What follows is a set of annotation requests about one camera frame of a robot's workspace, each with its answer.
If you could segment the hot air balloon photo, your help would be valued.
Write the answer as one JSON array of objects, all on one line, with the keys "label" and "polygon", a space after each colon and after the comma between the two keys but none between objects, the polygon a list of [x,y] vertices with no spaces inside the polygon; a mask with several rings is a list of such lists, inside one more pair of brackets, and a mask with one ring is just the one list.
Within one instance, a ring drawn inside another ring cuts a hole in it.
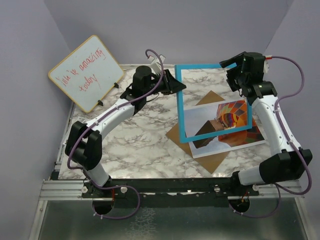
[{"label": "hot air balloon photo", "polygon": [[265,143],[254,119],[248,120],[245,99],[218,101],[186,108],[184,132],[193,158]]}]

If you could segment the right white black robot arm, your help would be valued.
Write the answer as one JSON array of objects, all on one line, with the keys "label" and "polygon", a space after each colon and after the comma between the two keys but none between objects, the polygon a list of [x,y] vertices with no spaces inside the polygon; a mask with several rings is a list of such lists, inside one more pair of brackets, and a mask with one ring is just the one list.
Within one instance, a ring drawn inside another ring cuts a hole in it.
[{"label": "right white black robot arm", "polygon": [[240,196],[250,185],[278,185],[280,182],[299,179],[303,173],[308,178],[307,188],[312,186],[312,177],[308,169],[313,155],[304,149],[294,137],[280,107],[282,97],[278,97],[275,86],[264,80],[267,61],[272,56],[257,52],[242,52],[232,58],[221,61],[227,68],[227,83],[230,89],[240,91],[260,119],[269,143],[271,157],[258,166],[234,172],[229,189]]}]

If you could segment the blue wooden photo frame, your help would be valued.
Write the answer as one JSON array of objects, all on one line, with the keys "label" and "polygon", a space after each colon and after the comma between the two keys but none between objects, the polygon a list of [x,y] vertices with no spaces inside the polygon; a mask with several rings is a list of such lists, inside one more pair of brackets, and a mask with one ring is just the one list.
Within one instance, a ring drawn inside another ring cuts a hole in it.
[{"label": "blue wooden photo frame", "polygon": [[[218,69],[221,66],[219,63],[199,63],[199,64],[176,64],[174,66],[175,71],[175,78],[183,82],[182,78],[182,70],[195,70],[195,69]],[[178,124],[179,124],[179,138],[181,143],[189,143],[193,141],[199,141],[207,138],[213,138],[221,135],[236,133],[240,131],[249,130],[253,127],[252,122],[252,107],[249,105],[249,102],[247,101],[247,125],[236,127],[236,128],[230,128],[227,130],[221,130],[216,132],[210,132],[202,135],[195,135],[191,137],[186,136],[185,131],[185,112],[184,112],[184,96],[183,91],[179,91],[176,94],[176,102],[177,102],[177,115],[178,115]]]}]

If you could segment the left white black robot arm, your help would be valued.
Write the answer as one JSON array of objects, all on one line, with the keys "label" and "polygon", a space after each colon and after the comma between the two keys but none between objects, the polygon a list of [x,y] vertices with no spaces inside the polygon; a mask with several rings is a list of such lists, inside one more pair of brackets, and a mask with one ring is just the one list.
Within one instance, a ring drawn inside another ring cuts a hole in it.
[{"label": "left white black robot arm", "polygon": [[136,68],[132,83],[112,107],[90,121],[76,121],[71,126],[65,154],[69,162],[75,162],[94,182],[93,191],[97,196],[106,197],[111,190],[108,183],[111,177],[100,163],[103,139],[120,123],[137,114],[149,95],[171,95],[185,88],[168,69],[155,74],[150,67],[142,65]]}]

